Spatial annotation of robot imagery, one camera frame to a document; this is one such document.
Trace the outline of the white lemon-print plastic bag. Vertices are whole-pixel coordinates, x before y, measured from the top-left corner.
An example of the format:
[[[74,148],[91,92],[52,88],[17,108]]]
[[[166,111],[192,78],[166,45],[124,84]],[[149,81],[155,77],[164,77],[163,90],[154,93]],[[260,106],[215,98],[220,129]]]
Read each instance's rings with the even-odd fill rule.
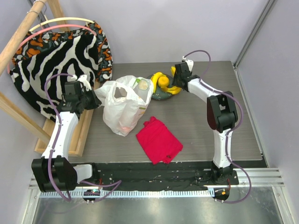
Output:
[[[132,75],[105,82],[95,90],[104,107],[104,123],[113,133],[127,136],[145,113],[153,90],[151,80]]]

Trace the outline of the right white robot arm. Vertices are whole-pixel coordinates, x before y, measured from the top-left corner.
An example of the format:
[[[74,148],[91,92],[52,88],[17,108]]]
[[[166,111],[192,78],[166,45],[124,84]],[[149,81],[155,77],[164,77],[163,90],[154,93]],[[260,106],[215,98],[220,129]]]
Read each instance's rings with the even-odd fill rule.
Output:
[[[214,157],[211,180],[224,183],[233,173],[231,161],[231,137],[238,121],[233,94],[222,92],[205,83],[199,76],[192,75],[193,62],[187,60],[174,67],[172,85],[192,93],[206,103],[206,117],[214,133]]]

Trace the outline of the yellow banana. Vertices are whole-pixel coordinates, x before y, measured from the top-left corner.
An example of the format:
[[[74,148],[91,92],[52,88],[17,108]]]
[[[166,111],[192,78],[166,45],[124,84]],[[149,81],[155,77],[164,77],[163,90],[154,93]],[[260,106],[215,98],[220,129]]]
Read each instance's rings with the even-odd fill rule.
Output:
[[[160,77],[166,77],[166,75],[163,74],[162,72],[157,72],[157,73],[155,73],[155,74],[151,77],[151,81],[152,81],[153,86],[154,86],[153,93],[156,92],[158,79],[159,79]]]
[[[172,76],[174,77],[175,75],[175,71],[176,71],[176,68],[175,67],[171,67],[171,73],[172,73]],[[168,93],[171,93],[172,95],[176,95],[178,93],[180,93],[180,91],[182,90],[182,88],[179,88],[179,87],[171,87],[171,88],[168,88],[168,87],[161,87],[161,89],[164,91],[164,92],[168,92]]]

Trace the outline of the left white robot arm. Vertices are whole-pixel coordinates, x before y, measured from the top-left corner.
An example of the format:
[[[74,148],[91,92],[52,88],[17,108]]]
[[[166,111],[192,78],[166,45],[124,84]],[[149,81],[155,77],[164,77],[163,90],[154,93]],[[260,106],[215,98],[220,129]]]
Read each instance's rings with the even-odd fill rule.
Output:
[[[101,104],[86,77],[82,75],[76,81],[65,83],[62,101],[56,107],[58,115],[52,137],[41,158],[32,161],[31,168],[42,192],[71,191],[81,181],[89,186],[99,182],[95,165],[73,166],[68,161],[68,150],[80,115]]]

